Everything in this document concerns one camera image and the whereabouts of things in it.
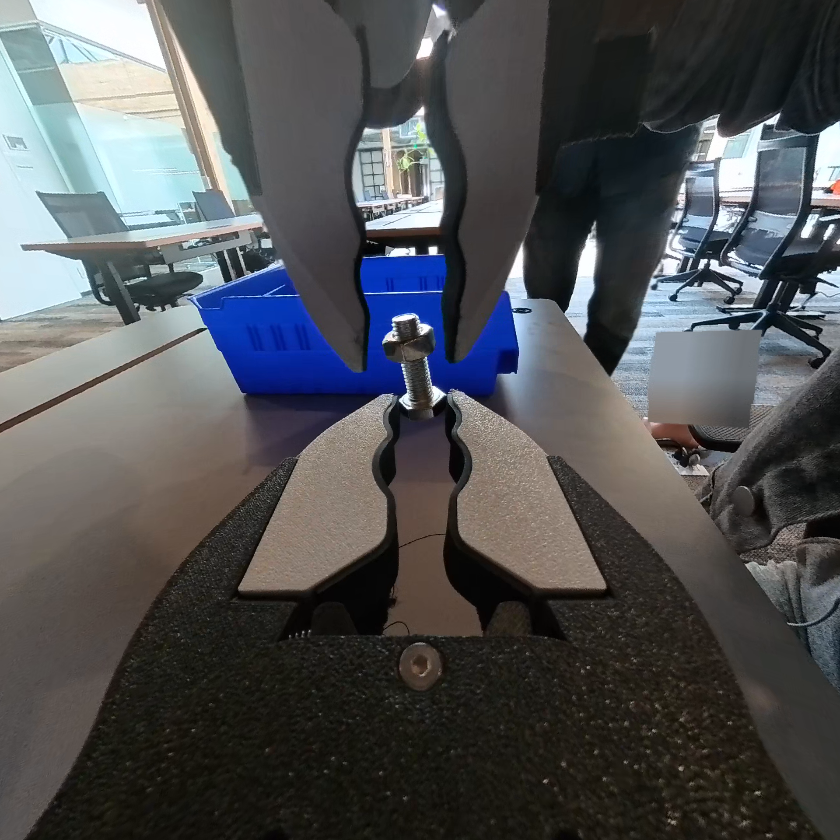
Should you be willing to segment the wooden office desk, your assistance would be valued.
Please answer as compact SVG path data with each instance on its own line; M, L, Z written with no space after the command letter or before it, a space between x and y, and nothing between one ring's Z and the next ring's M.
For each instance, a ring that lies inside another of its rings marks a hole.
M115 259L141 263L146 257L152 256L160 257L166 265L171 266L254 244L257 235L266 231L262 217L254 213L196 224L140 228L128 232L23 244L21 249L43 251L96 266L101 272L111 304L117 309L122 322L131 324L140 320L140 314L113 265Z
M443 209L439 198L375 219L366 224L365 239L386 248L414 249L417 256L438 254Z

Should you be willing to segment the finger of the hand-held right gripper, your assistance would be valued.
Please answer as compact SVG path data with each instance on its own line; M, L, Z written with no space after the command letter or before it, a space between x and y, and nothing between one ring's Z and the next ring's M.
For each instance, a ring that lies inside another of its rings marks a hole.
M444 172L440 222L446 358L472 350L504 290L537 202L550 4L480 4L431 56L429 139Z
M370 315L351 184L364 42L330 2L161 5L304 307L341 360L364 371Z

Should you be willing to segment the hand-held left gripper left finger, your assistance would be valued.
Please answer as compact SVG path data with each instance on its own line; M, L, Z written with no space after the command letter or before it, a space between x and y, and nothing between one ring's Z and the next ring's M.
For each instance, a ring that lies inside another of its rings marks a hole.
M399 428L398 398L383 394L310 442L280 494L239 595L319 594L391 546Z

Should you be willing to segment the silver hex nut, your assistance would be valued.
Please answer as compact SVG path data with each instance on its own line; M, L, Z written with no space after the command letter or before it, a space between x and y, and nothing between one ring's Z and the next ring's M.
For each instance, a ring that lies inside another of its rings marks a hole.
M410 337L401 337L392 330L384 336L382 348L386 359L398 364L426 359L435 349L434 329L420 323L418 332Z

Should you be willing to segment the black mesh office chair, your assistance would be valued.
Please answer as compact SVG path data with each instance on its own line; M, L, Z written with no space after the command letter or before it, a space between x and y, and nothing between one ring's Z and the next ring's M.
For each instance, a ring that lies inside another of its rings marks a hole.
M37 191L36 195L68 239L130 232L104 192ZM75 255L74 259L82 262L93 297L123 315L128 303L110 292L110 284L120 279L132 302L133 321L139 320L141 307L149 311L177 307L179 300L203 283L201 274L176 271L172 264L167 264L166 272L153 273L151 267L162 266L165 260L150 247L107 248L93 257Z
M762 281L752 309L694 322L699 327L749 324L765 334L777 329L808 345L819 368L831 350L820 340L823 328L788 313L795 295L816 291L821 274L838 269L838 214L814 207L813 176L817 135L775 132L762 140L749 204L721 251L721 263Z
M242 217L218 190L193 191L193 199L201 222L217 222Z
M679 269L674 275L656 276L650 287L656 290L665 283L679 283L669 296L671 301L676 301L688 287L710 282L727 293L724 303L730 306L742 290L740 280L732 280L711 267L712 261L719 261L730 239L729 233L716 228L720 212L719 163L719 159L693 162L686 171L683 211L664 252L665 257L679 260Z

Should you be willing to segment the blue plastic bin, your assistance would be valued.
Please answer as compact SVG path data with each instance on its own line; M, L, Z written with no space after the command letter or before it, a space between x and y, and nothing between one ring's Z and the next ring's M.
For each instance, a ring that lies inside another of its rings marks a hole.
M398 364L382 340L392 317L413 312L435 333L433 383L470 396L491 395L498 375L516 373L519 347L511 300L503 291L478 341L458 363L445 358L441 255L365 257L361 284L371 314L366 371L352 372L309 317L285 269L273 266L192 297L239 389L247 395L404 393Z

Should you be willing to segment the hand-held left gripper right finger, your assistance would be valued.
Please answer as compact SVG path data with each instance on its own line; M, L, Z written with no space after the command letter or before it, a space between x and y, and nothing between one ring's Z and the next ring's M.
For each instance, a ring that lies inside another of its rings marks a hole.
M448 534L457 554L525 595L599 597L607 584L543 449L461 391L447 395Z

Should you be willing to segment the silver threaded bolt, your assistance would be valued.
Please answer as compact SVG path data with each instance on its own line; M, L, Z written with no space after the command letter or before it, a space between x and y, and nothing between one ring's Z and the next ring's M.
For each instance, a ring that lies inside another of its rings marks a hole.
M394 316L392 330L401 337L410 337L418 332L420 323L424 322L415 313L404 313ZM399 364L406 388L405 394L399 399L400 407L404 415L414 421L431 419L445 408L446 395L433 384L428 357Z

